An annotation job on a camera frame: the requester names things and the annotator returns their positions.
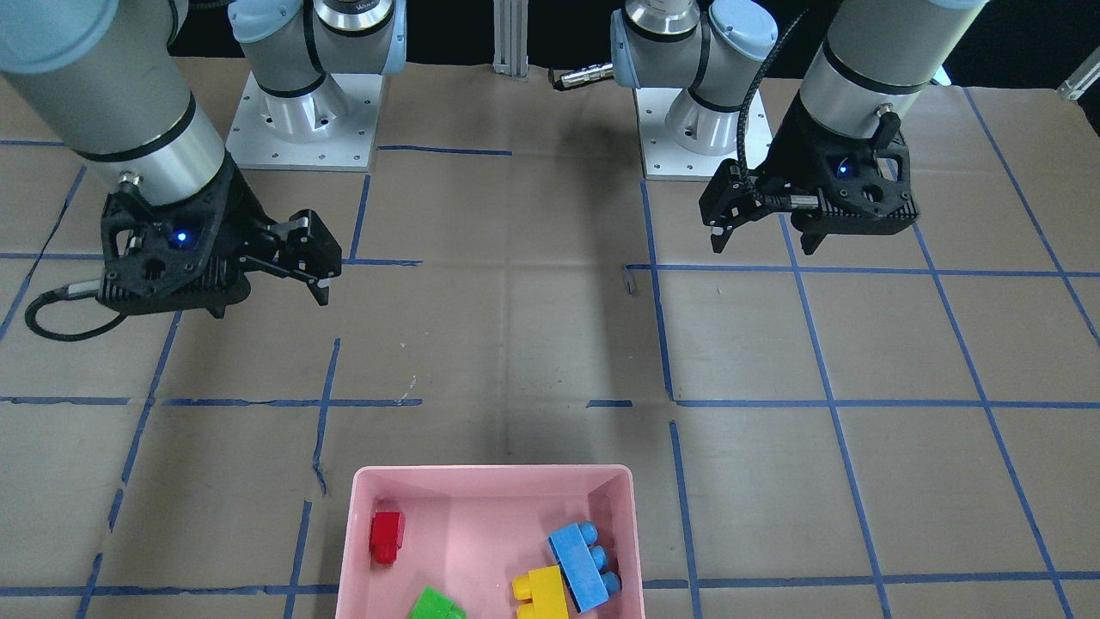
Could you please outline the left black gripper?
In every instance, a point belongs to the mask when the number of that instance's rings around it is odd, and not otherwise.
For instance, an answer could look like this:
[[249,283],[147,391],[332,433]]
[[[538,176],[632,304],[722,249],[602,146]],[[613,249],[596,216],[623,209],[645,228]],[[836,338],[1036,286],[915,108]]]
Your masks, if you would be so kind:
[[721,254],[732,231],[771,214],[792,215],[807,255],[826,236],[888,236],[912,226],[920,209],[901,126],[889,108],[871,137],[842,136],[810,117],[798,95],[757,172],[722,163],[700,196],[712,251]]

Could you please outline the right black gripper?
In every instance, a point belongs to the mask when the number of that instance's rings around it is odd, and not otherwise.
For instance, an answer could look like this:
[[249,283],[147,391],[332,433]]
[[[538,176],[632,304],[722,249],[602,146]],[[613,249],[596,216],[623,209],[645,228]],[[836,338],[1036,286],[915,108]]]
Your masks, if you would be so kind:
[[172,205],[153,206],[142,187],[121,183],[107,196],[100,237],[105,267],[95,297],[121,316],[222,316],[251,291],[244,267],[306,283],[326,306],[342,270],[342,248],[318,212],[302,209],[275,223],[232,156],[199,192]]

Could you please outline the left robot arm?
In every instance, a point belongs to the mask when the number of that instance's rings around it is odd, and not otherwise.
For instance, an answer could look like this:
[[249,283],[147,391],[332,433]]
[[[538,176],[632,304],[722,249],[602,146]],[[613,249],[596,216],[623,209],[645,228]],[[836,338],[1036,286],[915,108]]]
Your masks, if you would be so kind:
[[762,164],[745,137],[755,95],[793,35],[755,1],[626,1],[610,16],[615,81],[676,88],[688,117],[670,129],[700,151],[703,117],[737,121],[700,196],[712,251],[732,231],[789,214],[801,248],[828,236],[890,236],[919,222],[902,121],[982,1],[833,1],[828,31]]

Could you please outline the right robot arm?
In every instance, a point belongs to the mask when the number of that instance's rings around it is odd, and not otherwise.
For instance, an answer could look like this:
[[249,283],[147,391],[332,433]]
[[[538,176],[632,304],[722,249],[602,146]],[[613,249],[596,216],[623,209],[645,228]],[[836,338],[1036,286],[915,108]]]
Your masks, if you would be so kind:
[[44,292],[25,310],[94,298],[118,317],[207,310],[223,317],[248,274],[297,279],[319,305],[343,251],[302,207],[276,222],[243,166],[364,169],[376,95],[365,76],[400,73],[404,1],[229,1],[253,90],[221,139],[168,48],[188,1],[4,1],[3,78],[107,187],[102,275]]

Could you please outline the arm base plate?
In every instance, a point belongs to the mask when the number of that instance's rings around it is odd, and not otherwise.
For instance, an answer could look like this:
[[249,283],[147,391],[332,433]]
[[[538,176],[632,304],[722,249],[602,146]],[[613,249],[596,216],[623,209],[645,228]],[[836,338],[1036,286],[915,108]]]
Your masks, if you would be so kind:
[[[638,136],[644,153],[645,179],[650,181],[710,181],[722,161],[737,156],[698,154],[684,150],[675,134],[666,126],[669,110],[675,106],[676,88],[640,88],[632,91],[638,121]],[[757,168],[767,156],[773,141],[763,93],[755,93],[748,113],[746,154],[748,168]]]
[[385,82],[336,74],[314,93],[278,98],[248,76],[227,150],[241,169],[369,172]]

